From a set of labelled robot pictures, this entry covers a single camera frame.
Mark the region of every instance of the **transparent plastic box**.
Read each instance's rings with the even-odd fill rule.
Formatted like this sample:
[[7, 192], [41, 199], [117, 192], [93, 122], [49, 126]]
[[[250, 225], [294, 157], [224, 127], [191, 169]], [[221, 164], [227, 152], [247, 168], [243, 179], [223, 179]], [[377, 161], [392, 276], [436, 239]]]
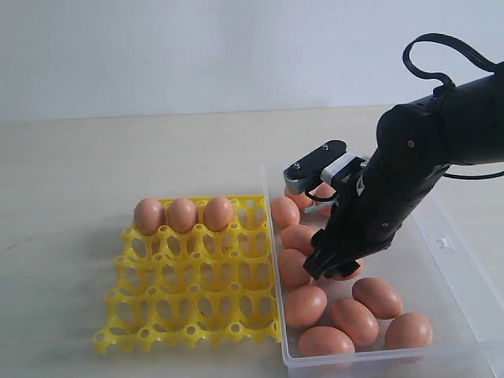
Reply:
[[[263, 165], [261, 174], [270, 203], [283, 195], [282, 173], [289, 163]], [[305, 214], [303, 224], [324, 227], [327, 217]], [[404, 312], [425, 314], [434, 329], [433, 344], [425, 348], [385, 350], [384, 332], [390, 321], [380, 322], [380, 338], [355, 354], [304, 358], [297, 341], [301, 332], [285, 324], [284, 296], [276, 256], [282, 250], [279, 230], [270, 223], [276, 275], [276, 296], [282, 328], [282, 354], [290, 378], [301, 377], [504, 377], [504, 302], [476, 254], [450, 219], [435, 190], [415, 209], [397, 233], [389, 250], [366, 258], [363, 273], [386, 280], [398, 289]], [[331, 303], [350, 297], [356, 279], [334, 282], [321, 279]], [[320, 324], [329, 325], [328, 311]], [[342, 364], [351, 362], [347, 369]]]

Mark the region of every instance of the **egg tray cell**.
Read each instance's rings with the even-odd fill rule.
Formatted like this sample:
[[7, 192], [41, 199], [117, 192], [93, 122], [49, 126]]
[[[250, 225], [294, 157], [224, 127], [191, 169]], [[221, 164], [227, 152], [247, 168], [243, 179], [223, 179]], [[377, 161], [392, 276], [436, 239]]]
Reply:
[[[141, 235], [123, 230], [123, 253], [116, 257], [117, 284], [105, 295], [106, 325], [94, 334], [105, 354], [111, 344], [124, 352], [149, 351], [153, 343], [194, 348], [201, 339], [281, 339], [265, 198], [228, 197], [235, 217], [222, 232], [202, 223], [211, 198], [191, 198], [199, 222], [187, 234], [167, 225]], [[173, 199], [160, 200], [168, 209]]]

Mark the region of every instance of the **beige table surface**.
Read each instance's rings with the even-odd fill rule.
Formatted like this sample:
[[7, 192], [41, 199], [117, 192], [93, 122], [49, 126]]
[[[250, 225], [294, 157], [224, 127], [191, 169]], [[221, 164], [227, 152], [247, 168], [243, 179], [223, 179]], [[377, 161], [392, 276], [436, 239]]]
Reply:
[[[144, 197], [261, 194], [260, 164], [328, 139], [371, 154], [386, 109], [0, 124], [0, 376], [287, 376], [273, 342], [94, 356], [120, 231]], [[504, 180], [446, 179], [435, 190], [504, 289]]]

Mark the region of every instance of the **white wall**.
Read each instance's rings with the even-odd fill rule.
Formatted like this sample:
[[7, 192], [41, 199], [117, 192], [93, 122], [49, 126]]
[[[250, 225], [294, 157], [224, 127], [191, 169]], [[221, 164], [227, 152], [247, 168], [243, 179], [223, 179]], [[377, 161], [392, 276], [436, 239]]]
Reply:
[[[0, 120], [393, 103], [428, 95], [402, 66], [425, 32], [504, 60], [504, 2], [0, 0]], [[483, 75], [448, 48], [419, 65]]]

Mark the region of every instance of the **plastic egg tray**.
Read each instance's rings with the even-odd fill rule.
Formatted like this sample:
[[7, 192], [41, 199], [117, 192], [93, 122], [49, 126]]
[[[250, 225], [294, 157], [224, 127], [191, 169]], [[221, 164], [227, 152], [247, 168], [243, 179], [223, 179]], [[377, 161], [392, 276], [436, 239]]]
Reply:
[[[191, 198], [199, 222], [187, 234], [167, 225], [149, 236], [134, 224], [123, 230], [123, 253], [114, 261], [117, 284], [105, 295], [106, 325], [93, 339], [100, 354], [111, 344], [132, 352], [135, 346], [149, 351], [156, 342], [280, 341], [265, 197], [228, 197], [235, 218], [222, 232], [202, 223], [210, 199]], [[173, 199], [160, 201], [168, 209]]]

